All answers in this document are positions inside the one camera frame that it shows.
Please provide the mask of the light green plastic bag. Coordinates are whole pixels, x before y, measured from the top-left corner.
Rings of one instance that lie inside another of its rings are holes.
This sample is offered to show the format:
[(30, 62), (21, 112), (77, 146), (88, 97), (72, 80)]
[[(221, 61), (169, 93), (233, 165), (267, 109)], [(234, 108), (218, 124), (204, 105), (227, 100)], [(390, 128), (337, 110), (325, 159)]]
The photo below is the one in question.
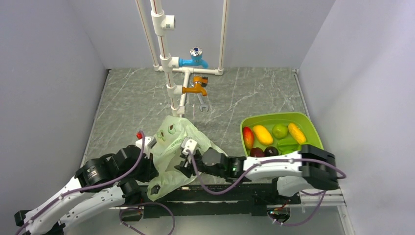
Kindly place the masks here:
[(180, 155), (181, 145), (185, 138), (194, 139), (198, 143), (198, 150), (202, 153), (210, 147), (224, 153), (204, 133), (183, 117), (167, 116), (154, 137), (157, 143), (151, 149), (151, 153), (159, 175), (148, 183), (147, 197), (151, 201), (156, 201), (196, 179), (195, 176), (188, 178), (174, 168), (183, 160)]

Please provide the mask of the red orange fake mango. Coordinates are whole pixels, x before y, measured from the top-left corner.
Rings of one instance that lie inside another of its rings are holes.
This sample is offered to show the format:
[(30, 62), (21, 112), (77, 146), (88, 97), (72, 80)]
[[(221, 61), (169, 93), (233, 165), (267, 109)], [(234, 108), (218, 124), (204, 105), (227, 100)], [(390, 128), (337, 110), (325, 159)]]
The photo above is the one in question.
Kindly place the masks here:
[(254, 144), (254, 133), (249, 127), (242, 128), (242, 138), (245, 148), (251, 150)]

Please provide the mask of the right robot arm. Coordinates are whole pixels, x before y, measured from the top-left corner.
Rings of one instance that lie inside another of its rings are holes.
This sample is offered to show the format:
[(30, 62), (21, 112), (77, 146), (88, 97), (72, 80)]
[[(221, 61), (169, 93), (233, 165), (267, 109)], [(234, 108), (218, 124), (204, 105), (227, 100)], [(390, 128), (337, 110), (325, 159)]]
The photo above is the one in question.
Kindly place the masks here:
[(223, 178), (231, 188), (262, 178), (276, 179), (277, 185), (269, 191), (275, 203), (306, 189), (337, 190), (338, 180), (345, 178), (335, 166), (332, 153), (310, 144), (289, 154), (269, 157), (228, 157), (211, 147), (204, 153), (184, 149), (181, 157), (183, 161), (175, 169), (187, 178), (204, 173)]

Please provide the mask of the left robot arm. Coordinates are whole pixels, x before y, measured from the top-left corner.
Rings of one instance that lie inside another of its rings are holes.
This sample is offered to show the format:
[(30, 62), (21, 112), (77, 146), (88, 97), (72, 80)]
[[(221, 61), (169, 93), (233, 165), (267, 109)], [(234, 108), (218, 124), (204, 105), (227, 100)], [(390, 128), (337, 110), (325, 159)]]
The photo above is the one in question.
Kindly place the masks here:
[(150, 147), (129, 145), (115, 154), (87, 161), (46, 202), (15, 213), (19, 235), (64, 235), (111, 207), (143, 201), (139, 182), (158, 175)]

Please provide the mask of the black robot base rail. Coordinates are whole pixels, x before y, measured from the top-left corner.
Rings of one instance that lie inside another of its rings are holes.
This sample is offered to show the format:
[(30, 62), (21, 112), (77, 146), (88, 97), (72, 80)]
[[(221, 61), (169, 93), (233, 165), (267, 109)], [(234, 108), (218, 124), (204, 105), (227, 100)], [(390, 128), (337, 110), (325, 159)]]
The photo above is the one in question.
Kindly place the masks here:
[(200, 185), (180, 187), (156, 200), (159, 205), (144, 206), (143, 217), (169, 216), (167, 209), (170, 209), (174, 216), (265, 216), (273, 207), (301, 204), (298, 193), (291, 197), (283, 197), (278, 195), (276, 187), (276, 183), (240, 184), (221, 195), (209, 194)]

